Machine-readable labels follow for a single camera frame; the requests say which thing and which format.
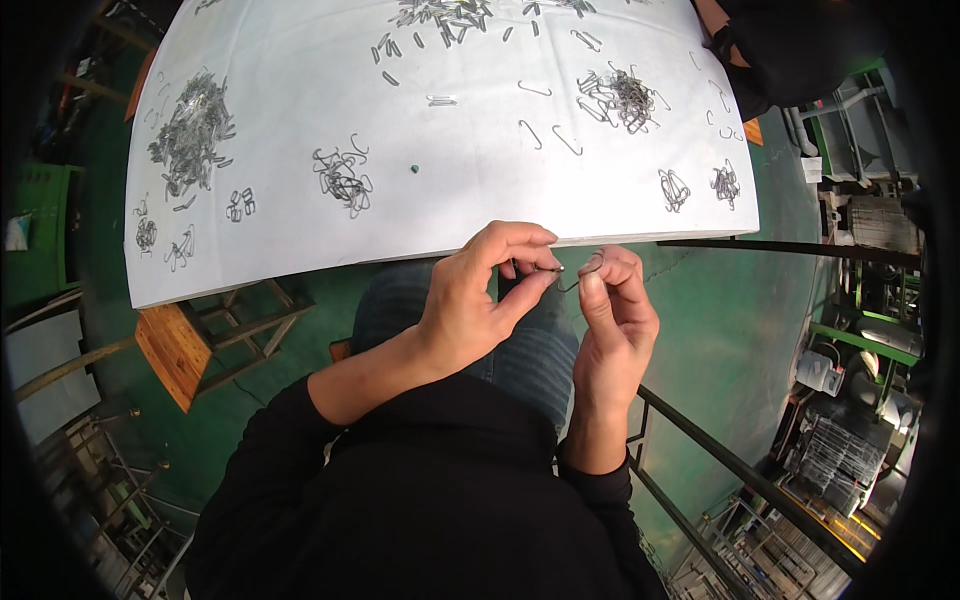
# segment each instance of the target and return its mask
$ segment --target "pile of metal hooks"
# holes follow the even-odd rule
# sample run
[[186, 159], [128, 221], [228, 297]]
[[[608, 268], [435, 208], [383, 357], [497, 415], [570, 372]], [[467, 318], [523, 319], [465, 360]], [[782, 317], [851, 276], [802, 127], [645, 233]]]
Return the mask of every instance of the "pile of metal hooks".
[[169, 170], [163, 174], [168, 196], [176, 198], [194, 183], [209, 190], [214, 165], [225, 167], [233, 162], [217, 156], [217, 144], [236, 135], [230, 132], [233, 117], [224, 102], [226, 92], [227, 78], [217, 85], [213, 73], [198, 73], [183, 88], [170, 122], [147, 146], [150, 160], [162, 162]]
[[[493, 17], [490, 3], [490, 0], [399, 0], [400, 11], [388, 22], [403, 27], [433, 20], [444, 45], [449, 48], [453, 42], [464, 43], [467, 29], [487, 32], [487, 19]], [[456, 35], [451, 27], [457, 29]]]
[[350, 219], [356, 219], [361, 210], [370, 208], [370, 193], [373, 192], [370, 178], [366, 174], [357, 177], [354, 171], [355, 167], [367, 163], [370, 147], [367, 150], [357, 148], [354, 136], [356, 133], [350, 136], [350, 145], [356, 152], [340, 152], [339, 147], [334, 147], [335, 152], [329, 155], [324, 155], [321, 148], [313, 153], [316, 160], [313, 172], [320, 174], [321, 191], [344, 203], [344, 208], [350, 211]]
[[535, 8], [537, 16], [540, 16], [540, 7], [537, 6], [537, 4], [552, 4], [563, 9], [573, 9], [580, 18], [584, 18], [584, 14], [587, 12], [593, 12], [594, 14], [597, 12], [593, 5], [587, 2], [587, 0], [537, 0], [527, 5], [527, 7], [523, 9], [523, 14], [528, 13], [531, 8]]
[[664, 107], [672, 110], [663, 96], [635, 76], [634, 65], [630, 65], [628, 75], [626, 71], [614, 67], [612, 62], [608, 61], [607, 64], [613, 71], [608, 78], [590, 70], [584, 79], [576, 80], [580, 93], [593, 101], [591, 105], [583, 98], [577, 98], [577, 105], [598, 122], [610, 123], [614, 128], [618, 127], [618, 123], [613, 121], [611, 115], [616, 115], [618, 122], [623, 123], [630, 134], [648, 133], [648, 122], [659, 127], [660, 124], [651, 117], [656, 109], [655, 98], [659, 97]]
[[140, 256], [144, 254], [153, 254], [153, 246], [156, 243], [156, 223], [147, 219], [147, 196], [140, 199], [140, 206], [133, 210], [133, 215], [140, 217], [136, 224], [136, 237], [134, 241], [140, 248]]
[[740, 195], [740, 184], [736, 182], [736, 173], [730, 159], [725, 158], [719, 169], [713, 167], [713, 175], [710, 188], [716, 191], [717, 200], [726, 200], [730, 203], [730, 210], [733, 210], [733, 199]]
[[163, 257], [163, 262], [170, 263], [170, 272], [175, 273], [177, 268], [186, 267], [186, 259], [193, 256], [194, 227], [191, 223], [183, 232], [183, 241], [179, 245], [170, 242], [170, 251]]
[[690, 188], [677, 177], [673, 169], [669, 171], [658, 169], [657, 173], [660, 175], [660, 189], [663, 190], [663, 197], [666, 199], [666, 211], [680, 212], [680, 207], [690, 197]]

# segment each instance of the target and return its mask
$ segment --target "black long-sleeve shirt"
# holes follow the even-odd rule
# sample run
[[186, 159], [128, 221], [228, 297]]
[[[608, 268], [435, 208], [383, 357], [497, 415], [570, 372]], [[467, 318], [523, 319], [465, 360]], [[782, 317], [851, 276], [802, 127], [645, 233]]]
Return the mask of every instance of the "black long-sleeve shirt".
[[[866, 10], [829, 0], [717, 0], [730, 17], [713, 52], [727, 70], [744, 121], [771, 106], [802, 107], [829, 96], [886, 47]], [[736, 45], [750, 67], [730, 63]]]
[[[324, 445], [342, 434], [324, 466]], [[455, 374], [344, 433], [306, 379], [250, 419], [186, 557], [194, 598], [665, 598], [624, 464], [551, 461], [553, 425]]]

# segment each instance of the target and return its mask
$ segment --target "finger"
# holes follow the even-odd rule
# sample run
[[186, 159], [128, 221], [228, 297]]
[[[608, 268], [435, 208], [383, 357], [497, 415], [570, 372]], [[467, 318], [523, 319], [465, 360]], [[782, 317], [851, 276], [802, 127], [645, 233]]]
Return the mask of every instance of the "finger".
[[497, 326], [502, 326], [509, 335], [520, 317], [537, 305], [540, 296], [559, 275], [552, 271], [536, 271], [524, 277], [493, 309], [492, 315]]
[[537, 266], [534, 265], [534, 263], [527, 262], [526, 260], [518, 260], [516, 262], [516, 267], [520, 269], [520, 272], [523, 273], [524, 275], [530, 275], [531, 273], [537, 270]]
[[616, 287], [616, 293], [629, 302], [647, 301], [647, 291], [643, 287], [643, 278], [636, 266], [622, 260], [607, 258], [604, 265], [597, 270], [604, 281]]
[[624, 339], [613, 318], [613, 307], [607, 295], [607, 286], [597, 273], [587, 273], [580, 279], [580, 309], [587, 319], [589, 330], [598, 348], [611, 348]]
[[523, 267], [523, 263], [530, 265], [530, 273], [536, 270], [535, 267], [546, 270], [560, 269], [560, 261], [553, 255], [549, 246], [535, 246], [533, 244], [508, 246], [504, 249], [503, 254], [497, 258], [502, 259], [498, 260], [496, 264], [509, 261], [511, 258], [516, 259], [516, 264], [520, 268], [521, 273], [524, 273], [523, 269], [525, 267]]
[[607, 260], [596, 274], [616, 292], [616, 301], [612, 303], [615, 320], [619, 324], [635, 324], [632, 331], [643, 334], [643, 338], [657, 337], [660, 319], [636, 266], [621, 260]]
[[507, 253], [510, 247], [547, 246], [556, 241], [556, 235], [534, 223], [493, 221], [477, 234], [468, 252], [477, 265], [489, 269], [511, 257]]
[[516, 279], [516, 269], [514, 269], [513, 260], [504, 260], [499, 264], [500, 274], [507, 279]]
[[637, 270], [640, 271], [640, 275], [643, 276], [643, 263], [640, 261], [640, 257], [623, 246], [607, 244], [601, 246], [597, 251], [606, 256], [608, 260], [620, 260], [636, 266]]

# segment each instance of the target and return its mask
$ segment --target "forearm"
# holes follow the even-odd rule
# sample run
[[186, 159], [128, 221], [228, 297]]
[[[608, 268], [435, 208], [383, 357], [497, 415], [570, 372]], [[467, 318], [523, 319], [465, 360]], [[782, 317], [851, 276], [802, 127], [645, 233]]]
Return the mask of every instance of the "forearm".
[[310, 399], [331, 423], [350, 425], [407, 390], [443, 378], [421, 356], [414, 325], [376, 348], [310, 375]]
[[626, 411], [605, 411], [574, 400], [564, 460], [590, 475], [604, 475], [623, 465], [627, 451]]

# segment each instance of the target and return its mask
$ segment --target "wooden chair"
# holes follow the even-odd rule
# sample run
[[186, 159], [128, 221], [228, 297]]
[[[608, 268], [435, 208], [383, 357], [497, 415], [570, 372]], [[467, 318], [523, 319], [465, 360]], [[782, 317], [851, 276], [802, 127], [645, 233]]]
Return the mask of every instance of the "wooden chair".
[[[264, 283], [283, 302], [284, 308], [245, 324], [240, 324], [230, 312], [239, 289], [227, 294], [223, 304], [201, 311], [195, 310], [187, 300], [140, 311], [133, 337], [163, 387], [184, 413], [190, 410], [198, 396], [229, 383], [276, 356], [279, 352], [277, 346], [290, 327], [314, 306], [312, 302], [293, 302], [272, 279], [266, 279]], [[230, 329], [214, 334], [206, 327], [206, 322], [218, 317], [227, 320]], [[272, 327], [276, 327], [273, 337], [263, 348], [259, 347], [252, 336]], [[252, 356], [236, 367], [204, 379], [213, 353], [238, 342], [246, 344]]]

